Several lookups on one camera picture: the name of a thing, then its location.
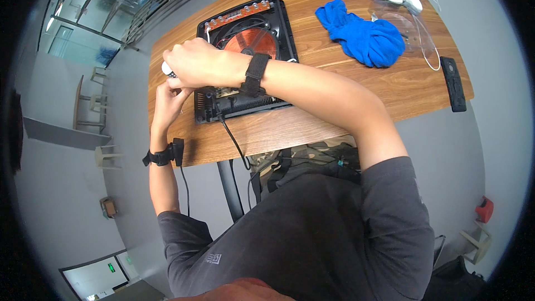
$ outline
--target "hand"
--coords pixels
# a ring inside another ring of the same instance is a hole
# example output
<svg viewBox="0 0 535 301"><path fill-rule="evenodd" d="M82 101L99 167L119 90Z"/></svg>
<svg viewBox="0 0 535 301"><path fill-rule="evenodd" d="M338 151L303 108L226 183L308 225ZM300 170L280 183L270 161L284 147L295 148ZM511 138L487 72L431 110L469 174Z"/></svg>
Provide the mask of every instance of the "hand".
<svg viewBox="0 0 535 301"><path fill-rule="evenodd" d="M195 89L171 88L168 81L156 89L156 106L151 131L165 132L177 119L184 102Z"/></svg>
<svg viewBox="0 0 535 301"><path fill-rule="evenodd" d="M175 89L239 87L251 60L251 56L218 50L199 37L164 51L163 57L178 77L168 79Z"/></svg>

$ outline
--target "black bag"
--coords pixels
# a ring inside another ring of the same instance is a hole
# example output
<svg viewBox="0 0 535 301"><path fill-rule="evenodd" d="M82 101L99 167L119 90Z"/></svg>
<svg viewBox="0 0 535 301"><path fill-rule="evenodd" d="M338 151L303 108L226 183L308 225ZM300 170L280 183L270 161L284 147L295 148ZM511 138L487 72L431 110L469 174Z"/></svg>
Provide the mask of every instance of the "black bag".
<svg viewBox="0 0 535 301"><path fill-rule="evenodd" d="M483 277L468 273L462 256L433 271L425 291L424 301L469 301L475 298L485 285Z"/></svg>

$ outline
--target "transparent plastic bag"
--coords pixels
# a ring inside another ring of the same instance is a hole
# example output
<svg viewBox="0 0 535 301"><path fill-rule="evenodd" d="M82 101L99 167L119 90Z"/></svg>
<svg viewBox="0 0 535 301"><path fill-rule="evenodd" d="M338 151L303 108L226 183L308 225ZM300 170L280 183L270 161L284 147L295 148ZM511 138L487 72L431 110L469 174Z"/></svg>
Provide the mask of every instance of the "transparent plastic bag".
<svg viewBox="0 0 535 301"><path fill-rule="evenodd" d="M371 21L383 19L396 26L405 41L404 56L432 57L436 48L421 16L412 15L402 5L385 0L373 0L368 10Z"/></svg>

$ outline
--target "t-shirt sleeve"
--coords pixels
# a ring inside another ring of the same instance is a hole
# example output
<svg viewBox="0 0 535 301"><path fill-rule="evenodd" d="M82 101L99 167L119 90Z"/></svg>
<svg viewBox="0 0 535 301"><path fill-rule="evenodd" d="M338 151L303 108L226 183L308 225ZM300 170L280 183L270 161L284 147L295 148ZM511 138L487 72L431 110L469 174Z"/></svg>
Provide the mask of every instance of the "t-shirt sleeve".
<svg viewBox="0 0 535 301"><path fill-rule="evenodd" d="M161 212L158 224L164 241L167 276L170 281L176 280L213 240L206 223L177 212Z"/></svg>
<svg viewBox="0 0 535 301"><path fill-rule="evenodd" d="M434 232L409 157L362 173L362 218L375 276L409 299L423 298L433 266Z"/></svg>

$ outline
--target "camouflage pants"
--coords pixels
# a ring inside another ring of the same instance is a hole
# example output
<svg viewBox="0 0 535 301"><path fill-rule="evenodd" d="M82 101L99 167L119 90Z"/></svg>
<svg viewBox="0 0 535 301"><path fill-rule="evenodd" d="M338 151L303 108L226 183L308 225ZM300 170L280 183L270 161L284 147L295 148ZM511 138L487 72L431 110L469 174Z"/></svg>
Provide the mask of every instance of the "camouflage pants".
<svg viewBox="0 0 535 301"><path fill-rule="evenodd" d="M284 160L287 160L286 166L288 163L290 165L284 177L277 180L276 187L305 173L321 173L348 178L351 181L359 180L359 177L352 177L355 174L359 175L360 166L355 139L351 135L291 147L289 151L286 150L287 157L281 156L282 152L283 150L275 150L249 157L251 172L260 174L262 193L266 192L264 189L268 180L275 171L282 167Z"/></svg>

